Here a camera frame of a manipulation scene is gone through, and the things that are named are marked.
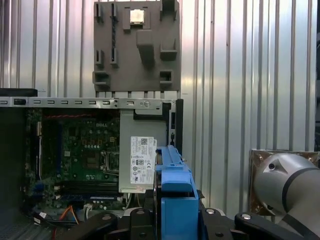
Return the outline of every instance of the metal bracket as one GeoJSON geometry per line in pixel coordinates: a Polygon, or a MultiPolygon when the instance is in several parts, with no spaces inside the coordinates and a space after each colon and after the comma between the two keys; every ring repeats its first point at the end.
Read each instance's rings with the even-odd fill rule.
{"type": "Polygon", "coordinates": [[[0,108],[76,108],[76,109],[135,109],[162,114],[162,104],[173,100],[147,98],[53,98],[0,97],[0,108]]]}

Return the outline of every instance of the silver metal wall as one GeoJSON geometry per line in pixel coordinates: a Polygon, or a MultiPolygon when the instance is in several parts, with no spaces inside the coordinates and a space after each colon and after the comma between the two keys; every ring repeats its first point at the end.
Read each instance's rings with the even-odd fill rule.
{"type": "Polygon", "coordinates": [[[183,154],[207,206],[246,209],[250,149],[313,150],[317,0],[180,0],[181,92],[99,94],[93,0],[2,1],[0,86],[183,98],[183,154]]]}

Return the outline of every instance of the power supply label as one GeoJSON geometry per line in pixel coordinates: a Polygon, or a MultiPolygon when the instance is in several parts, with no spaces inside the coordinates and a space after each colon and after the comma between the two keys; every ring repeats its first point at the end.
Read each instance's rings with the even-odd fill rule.
{"type": "Polygon", "coordinates": [[[157,140],[148,136],[131,137],[131,184],[153,184],[157,140]]]}

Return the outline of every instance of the motherboard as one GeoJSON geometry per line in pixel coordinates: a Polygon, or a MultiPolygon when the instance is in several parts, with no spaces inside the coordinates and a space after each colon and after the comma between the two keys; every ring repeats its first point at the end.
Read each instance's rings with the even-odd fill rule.
{"type": "Polygon", "coordinates": [[[33,108],[26,131],[24,191],[40,207],[122,209],[118,111],[33,108]]]}

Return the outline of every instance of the barcode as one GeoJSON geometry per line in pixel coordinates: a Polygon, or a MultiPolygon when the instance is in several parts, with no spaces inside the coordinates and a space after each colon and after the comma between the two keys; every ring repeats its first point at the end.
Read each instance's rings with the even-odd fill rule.
{"type": "Polygon", "coordinates": [[[141,145],[148,145],[148,138],[141,138],[141,145]]]}

